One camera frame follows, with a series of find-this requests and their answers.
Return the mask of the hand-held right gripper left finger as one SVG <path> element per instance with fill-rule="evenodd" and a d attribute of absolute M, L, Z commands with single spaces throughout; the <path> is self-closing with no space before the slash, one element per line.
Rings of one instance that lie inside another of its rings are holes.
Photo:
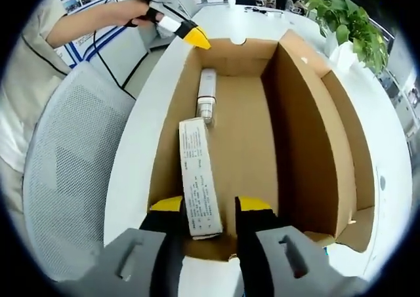
<path fill-rule="evenodd" d="M 81 280 L 84 296 L 177 296 L 182 269 L 184 201 L 156 203 L 137 229 L 103 250 Z"/>

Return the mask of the person's left hand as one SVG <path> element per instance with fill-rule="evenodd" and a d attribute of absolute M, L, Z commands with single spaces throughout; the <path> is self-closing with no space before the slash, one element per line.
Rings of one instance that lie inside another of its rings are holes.
<path fill-rule="evenodd" d="M 123 26 L 125 27 L 157 24 L 164 17 L 163 13 L 153 9 L 147 0 L 128 0 L 123 4 Z"/>

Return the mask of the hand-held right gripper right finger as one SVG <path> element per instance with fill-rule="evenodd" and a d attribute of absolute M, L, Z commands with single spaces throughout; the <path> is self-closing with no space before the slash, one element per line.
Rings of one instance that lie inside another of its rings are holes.
<path fill-rule="evenodd" d="M 235 198 L 237 256 L 246 296 L 361 296 L 368 284 L 330 266 L 325 250 L 268 203 Z"/>

